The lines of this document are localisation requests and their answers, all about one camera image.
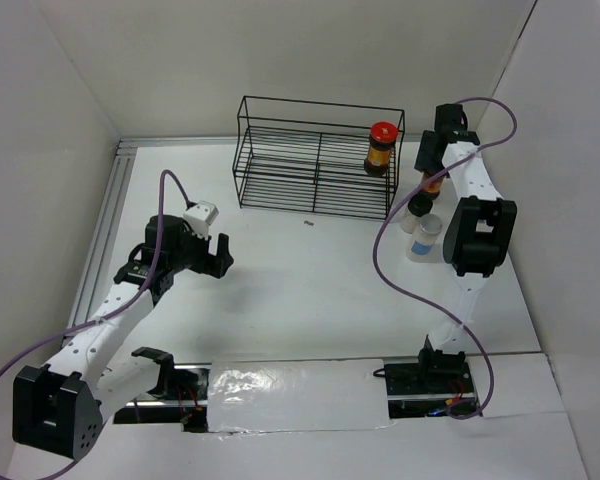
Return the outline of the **red lid sauce jar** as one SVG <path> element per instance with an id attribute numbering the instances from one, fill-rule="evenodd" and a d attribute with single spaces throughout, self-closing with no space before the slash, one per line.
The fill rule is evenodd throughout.
<path id="1" fill-rule="evenodd" d="M 387 173 L 398 133 L 398 128 L 390 122 L 377 122 L 371 126 L 364 160 L 364 169 L 369 175 L 381 177 Z"/>
<path id="2" fill-rule="evenodd" d="M 444 176 L 432 180 L 432 177 L 434 177 L 435 175 L 436 172 L 423 171 L 420 181 L 420 184 L 422 185 L 422 194 L 425 195 L 427 198 L 431 199 L 432 201 L 436 201 L 440 196 L 442 185 L 445 180 Z"/>

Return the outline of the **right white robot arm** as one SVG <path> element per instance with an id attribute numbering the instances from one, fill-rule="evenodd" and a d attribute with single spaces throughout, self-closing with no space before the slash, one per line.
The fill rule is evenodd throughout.
<path id="1" fill-rule="evenodd" d="M 463 375 L 470 343 L 465 327 L 472 321 L 480 290 L 507 254 L 517 206 L 494 187 L 460 104 L 436 107 L 434 127 L 423 133 L 415 168 L 428 180 L 443 167 L 467 158 L 446 174 L 458 203 L 442 242 L 442 257 L 456 285 L 447 309 L 455 318 L 432 331 L 419 353 L 416 379 L 428 392 L 440 391 Z"/>

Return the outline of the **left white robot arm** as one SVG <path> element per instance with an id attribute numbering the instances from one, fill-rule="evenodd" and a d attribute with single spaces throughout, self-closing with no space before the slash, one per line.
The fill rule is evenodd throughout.
<path id="1" fill-rule="evenodd" d="M 16 443 L 80 460 L 106 421 L 133 398 L 173 394 L 178 376 L 172 354 L 139 347 L 120 363 L 113 358 L 173 286 L 176 274 L 221 278 L 232 266 L 226 234 L 219 234 L 216 251 L 209 251 L 209 228 L 217 215 L 215 205 L 200 202 L 182 216 L 150 218 L 143 242 L 131 250 L 92 318 L 42 366 L 25 366 L 16 375 Z"/>

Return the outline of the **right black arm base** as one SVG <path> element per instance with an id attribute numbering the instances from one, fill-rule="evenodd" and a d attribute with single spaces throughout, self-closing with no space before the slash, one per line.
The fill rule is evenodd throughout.
<path id="1" fill-rule="evenodd" d="M 390 419 L 475 413 L 479 406 L 464 352 L 449 354 L 425 345 L 416 360 L 384 363 L 372 372 L 385 383 Z"/>

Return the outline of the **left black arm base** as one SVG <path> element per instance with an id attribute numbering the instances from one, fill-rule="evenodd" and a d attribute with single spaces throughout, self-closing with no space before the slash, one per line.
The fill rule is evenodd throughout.
<path id="1" fill-rule="evenodd" d="M 116 412 L 114 424 L 179 424 L 184 432 L 208 432 L 209 365 L 178 365 L 172 354 L 149 347 L 136 349 L 131 357 L 160 367 L 157 384 Z"/>

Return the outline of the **black cap spice bottle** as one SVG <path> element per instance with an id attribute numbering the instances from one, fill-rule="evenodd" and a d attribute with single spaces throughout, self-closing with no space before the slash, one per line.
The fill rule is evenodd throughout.
<path id="1" fill-rule="evenodd" d="M 421 218 L 431 212 L 433 201 L 424 194 L 414 195 L 408 202 L 400 226 L 403 232 L 412 234 Z"/>

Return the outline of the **silver lid blue label jar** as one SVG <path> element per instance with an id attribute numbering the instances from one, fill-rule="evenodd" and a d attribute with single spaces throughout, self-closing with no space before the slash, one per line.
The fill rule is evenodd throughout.
<path id="1" fill-rule="evenodd" d="M 412 261 L 419 261 L 426 257 L 442 230 L 443 221 L 439 216 L 431 213 L 422 216 L 407 245 L 406 257 Z"/>

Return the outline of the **reflective foil sheet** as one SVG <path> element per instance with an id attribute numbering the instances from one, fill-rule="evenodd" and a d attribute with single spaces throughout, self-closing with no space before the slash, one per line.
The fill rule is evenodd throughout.
<path id="1" fill-rule="evenodd" d="M 215 363 L 207 423 L 214 433 L 363 431 L 391 424 L 379 359 Z"/>

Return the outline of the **aluminium extrusion frame rail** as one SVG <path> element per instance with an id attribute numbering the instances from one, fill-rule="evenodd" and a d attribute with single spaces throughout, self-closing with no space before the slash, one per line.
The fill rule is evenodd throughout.
<path id="1" fill-rule="evenodd" d="M 96 310 L 149 218 L 181 215 L 189 199 L 218 207 L 210 232 L 229 236 L 235 262 L 218 280 L 177 275 L 124 352 L 149 346 L 180 363 L 411 356 L 450 322 L 455 284 L 439 252 L 408 260 L 395 225 L 240 207 L 234 146 L 230 138 L 121 144 L 72 323 Z"/>

